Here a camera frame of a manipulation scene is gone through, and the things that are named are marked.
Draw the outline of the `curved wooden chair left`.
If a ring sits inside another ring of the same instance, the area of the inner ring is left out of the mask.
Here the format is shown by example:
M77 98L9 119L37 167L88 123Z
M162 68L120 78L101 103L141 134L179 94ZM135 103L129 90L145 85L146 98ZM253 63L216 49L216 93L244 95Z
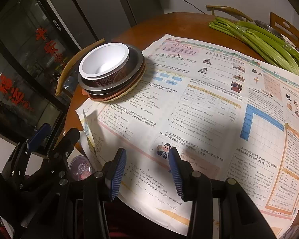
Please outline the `curved wooden chair left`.
M98 40L91 45L85 47L84 49L80 50L77 54L75 54L66 64L64 69L61 72L61 75L58 79L57 88L55 90L55 95L58 97L62 93L63 85L65 81L67 80L68 76L70 75L71 71L75 67L75 64L79 61L80 58L82 58L84 55L86 55L89 51L93 50L97 46L100 46L105 42L105 39Z

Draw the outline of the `curved wooden chair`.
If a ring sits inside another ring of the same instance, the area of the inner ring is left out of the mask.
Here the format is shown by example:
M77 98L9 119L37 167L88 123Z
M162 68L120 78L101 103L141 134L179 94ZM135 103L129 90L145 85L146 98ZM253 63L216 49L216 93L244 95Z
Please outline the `curved wooden chair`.
M227 6L222 6L222 5L207 5L206 9L207 9L207 11L210 11L213 16L215 15L215 11L222 11L231 16L234 16L235 18L237 18L239 20L244 18L246 20L246 22L253 22L252 18L250 18L243 12L241 12L235 8L232 8L232 7L227 7Z
M105 39L98 40L91 45L85 47L84 49L80 50L77 54L75 54L66 64L64 69L61 72L61 75L58 79L57 88L55 90L55 95L58 97L62 93L63 85L65 81L67 80L68 76L70 75L71 71L75 67L75 64L79 61L80 58L82 58L84 55L86 55L89 51L93 50L97 46L100 46L105 42Z

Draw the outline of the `green celery bunch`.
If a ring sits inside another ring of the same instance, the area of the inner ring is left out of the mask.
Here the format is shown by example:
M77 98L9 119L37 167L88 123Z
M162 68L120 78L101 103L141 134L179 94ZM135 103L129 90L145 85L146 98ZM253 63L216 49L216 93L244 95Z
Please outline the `green celery bunch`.
M266 62L299 76L299 51L269 31L249 22L216 17L209 27L241 40Z

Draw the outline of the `purple plastic lid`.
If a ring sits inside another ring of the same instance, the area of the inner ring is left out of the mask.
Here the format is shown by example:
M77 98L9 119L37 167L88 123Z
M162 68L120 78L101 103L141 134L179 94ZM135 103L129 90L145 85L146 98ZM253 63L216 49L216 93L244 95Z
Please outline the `purple plastic lid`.
M69 169L75 181L85 180L93 173L93 168L89 160L82 155L73 158L70 162Z

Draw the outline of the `orange wooden chair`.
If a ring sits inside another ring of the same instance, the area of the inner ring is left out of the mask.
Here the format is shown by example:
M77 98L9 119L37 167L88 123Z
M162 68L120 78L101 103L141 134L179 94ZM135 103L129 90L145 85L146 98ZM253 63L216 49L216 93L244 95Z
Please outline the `orange wooden chair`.
M288 38L296 48L299 48L299 30L290 22L276 15L274 12L269 13L270 26L280 34Z

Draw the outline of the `red and white paper bowl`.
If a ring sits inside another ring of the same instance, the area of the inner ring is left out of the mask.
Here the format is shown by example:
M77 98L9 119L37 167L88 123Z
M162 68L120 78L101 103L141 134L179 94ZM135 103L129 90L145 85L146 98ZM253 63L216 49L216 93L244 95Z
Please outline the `red and white paper bowl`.
M96 87L114 84L127 76L130 51L122 43L108 43L90 51L79 65L81 77Z

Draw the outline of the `dark metal round plate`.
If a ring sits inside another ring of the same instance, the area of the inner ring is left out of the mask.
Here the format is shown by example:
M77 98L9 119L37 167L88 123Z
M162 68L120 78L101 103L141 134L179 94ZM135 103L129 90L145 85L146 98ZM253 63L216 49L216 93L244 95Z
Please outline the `dark metal round plate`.
M135 46L108 43L83 58L78 82L90 94L111 94L128 85L144 65L145 58Z

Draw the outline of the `steel basin far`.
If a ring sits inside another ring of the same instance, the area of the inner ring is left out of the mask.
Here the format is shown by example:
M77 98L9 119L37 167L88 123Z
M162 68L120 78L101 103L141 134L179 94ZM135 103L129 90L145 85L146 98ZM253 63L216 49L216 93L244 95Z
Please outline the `steel basin far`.
M271 26L269 26L268 24L261 22L259 20L254 20L255 24L267 31L269 31L270 33L274 34L275 36L279 37L281 40L284 40L284 36L282 34L280 34L278 31L276 31L276 29L272 28Z

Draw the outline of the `printed English newspaper sheet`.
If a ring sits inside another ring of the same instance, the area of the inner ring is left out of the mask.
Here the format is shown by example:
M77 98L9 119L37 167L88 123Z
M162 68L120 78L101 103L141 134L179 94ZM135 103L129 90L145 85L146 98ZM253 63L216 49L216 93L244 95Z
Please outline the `printed English newspaper sheet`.
M77 109L100 163L126 149L119 198L185 235L191 204L177 195L170 173L174 147L209 178L236 179L282 237L299 211L299 76L170 35L143 54L146 72L131 92Z

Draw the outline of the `curved wooden chair far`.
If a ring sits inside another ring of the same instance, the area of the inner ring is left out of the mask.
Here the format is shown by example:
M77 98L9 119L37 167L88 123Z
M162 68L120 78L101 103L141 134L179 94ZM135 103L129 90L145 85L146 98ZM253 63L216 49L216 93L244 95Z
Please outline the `curved wooden chair far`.
M252 18L250 18L243 12L241 12L235 8L232 8L232 7L227 7L227 6L222 6L222 5L207 5L206 9L207 9L207 11L210 11L213 16L215 15L215 11L222 11L231 16L234 16L235 18L237 18L239 20L244 18L246 20L246 22L253 22Z

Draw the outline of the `glass cabinet with red characters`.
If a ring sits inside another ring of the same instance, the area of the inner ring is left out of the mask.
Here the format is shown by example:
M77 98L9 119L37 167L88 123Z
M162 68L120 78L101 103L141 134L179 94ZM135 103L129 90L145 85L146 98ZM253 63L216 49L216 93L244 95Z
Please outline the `glass cabinet with red characters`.
M76 52L46 0L0 0L0 135L19 142L44 123L60 126L74 78L55 91Z

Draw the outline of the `orange plastic plate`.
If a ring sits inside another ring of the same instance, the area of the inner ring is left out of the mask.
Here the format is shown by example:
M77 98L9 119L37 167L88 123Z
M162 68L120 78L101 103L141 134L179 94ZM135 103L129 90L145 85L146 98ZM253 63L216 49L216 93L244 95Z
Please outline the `orange plastic plate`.
M131 78L129 81L127 81L126 84L119 85L118 88L115 88L115 89L114 89L114 91L111 91L111 92L109 92L109 93L107 93L107 94L104 94L104 95L110 95L111 93L117 92L120 88L123 88L125 85L129 84L129 83L132 81L132 78Z

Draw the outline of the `yellow ribbed plate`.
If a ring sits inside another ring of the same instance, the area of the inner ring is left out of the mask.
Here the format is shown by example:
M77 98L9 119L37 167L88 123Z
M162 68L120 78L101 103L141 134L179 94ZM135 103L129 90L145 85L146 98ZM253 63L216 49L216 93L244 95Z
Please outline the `yellow ribbed plate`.
M93 95L93 94L88 93L84 89L82 89L82 94L87 95L90 99L92 99L93 101L96 101L96 102L107 103L110 101L117 100L117 99L121 98L122 96L125 96L126 94L128 94L130 91L132 91L137 86L137 84L143 77L145 71L146 71L146 63L143 63L143 65L141 66L141 69L137 72L136 77L133 77L132 81L129 84L125 85L123 88L120 88L117 92L111 93L110 95L104 95L104 96Z

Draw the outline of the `grey refrigerator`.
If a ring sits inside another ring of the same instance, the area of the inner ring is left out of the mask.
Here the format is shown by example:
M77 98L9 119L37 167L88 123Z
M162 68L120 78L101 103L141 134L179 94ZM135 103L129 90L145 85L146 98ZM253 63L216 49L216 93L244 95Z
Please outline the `grey refrigerator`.
M45 0L59 31L82 49L164 13L160 0Z

